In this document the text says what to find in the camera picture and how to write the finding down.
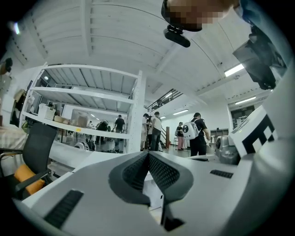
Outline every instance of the shelf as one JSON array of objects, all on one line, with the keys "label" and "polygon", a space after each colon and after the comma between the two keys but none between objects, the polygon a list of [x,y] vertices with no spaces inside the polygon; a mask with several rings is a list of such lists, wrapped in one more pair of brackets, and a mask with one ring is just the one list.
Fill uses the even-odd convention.
[{"label": "shelf", "polygon": [[115,133],[115,132],[106,132],[106,131],[100,131],[100,130],[93,130],[93,129],[88,129],[88,128],[81,128],[81,127],[77,127],[77,126],[73,126],[73,125],[69,125],[69,124],[63,124],[63,123],[59,123],[53,120],[48,120],[45,118],[41,118],[39,116],[35,116],[33,114],[29,114],[27,112],[23,112],[23,115],[25,115],[26,117],[29,117],[33,120],[37,120],[39,122],[60,128],[60,129],[64,129],[64,130],[70,130],[70,131],[74,131],[74,132],[78,132],[78,133],[83,133],[83,134],[88,134],[88,135],[94,135],[94,136],[103,136],[103,137],[110,137],[110,138],[120,138],[120,139],[130,139],[130,135],[129,134],[120,134],[120,133]]},{"label": "shelf", "polygon": [[44,68],[59,86],[82,86],[130,95],[138,75],[90,65],[54,65]]},{"label": "shelf", "polygon": [[121,96],[79,89],[34,87],[31,90],[52,102],[107,111],[127,113],[131,104],[134,103],[133,100]]}]

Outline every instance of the backpack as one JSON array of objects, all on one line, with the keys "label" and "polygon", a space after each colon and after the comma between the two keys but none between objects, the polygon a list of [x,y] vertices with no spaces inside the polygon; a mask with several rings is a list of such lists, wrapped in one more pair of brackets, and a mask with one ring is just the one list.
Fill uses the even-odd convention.
[{"label": "backpack", "polygon": [[183,125],[183,136],[186,140],[195,139],[197,136],[199,136],[199,133],[202,129],[198,130],[198,127],[195,122],[186,122]]}]

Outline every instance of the black and white pattern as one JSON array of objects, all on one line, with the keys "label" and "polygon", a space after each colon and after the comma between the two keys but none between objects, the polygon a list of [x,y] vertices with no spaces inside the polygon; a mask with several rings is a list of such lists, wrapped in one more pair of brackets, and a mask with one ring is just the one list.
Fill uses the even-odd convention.
[{"label": "black and white pattern", "polygon": [[271,123],[268,115],[266,115],[259,125],[242,141],[246,152],[255,153],[265,143],[277,139],[277,132]]}]

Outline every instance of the orange cushion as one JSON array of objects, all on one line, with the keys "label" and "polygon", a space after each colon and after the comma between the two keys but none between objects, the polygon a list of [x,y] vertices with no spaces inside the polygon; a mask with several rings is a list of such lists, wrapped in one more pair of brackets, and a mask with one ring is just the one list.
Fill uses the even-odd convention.
[{"label": "orange cushion", "polygon": [[[26,165],[21,165],[17,171],[14,173],[14,177],[19,181],[23,182],[31,177],[33,177],[35,173],[31,171],[31,169]],[[45,184],[45,181],[42,179],[37,180],[36,182],[30,184],[26,187],[26,190],[29,192],[30,195],[34,194],[35,192],[42,189],[43,185]]]}]

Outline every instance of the black chair backrest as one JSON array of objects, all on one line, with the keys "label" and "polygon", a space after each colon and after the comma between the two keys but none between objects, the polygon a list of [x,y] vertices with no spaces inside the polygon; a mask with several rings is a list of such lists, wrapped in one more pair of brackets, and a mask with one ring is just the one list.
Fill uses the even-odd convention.
[{"label": "black chair backrest", "polygon": [[23,149],[23,160],[35,174],[47,170],[48,157],[55,136],[55,129],[41,123],[35,123],[30,129]]}]

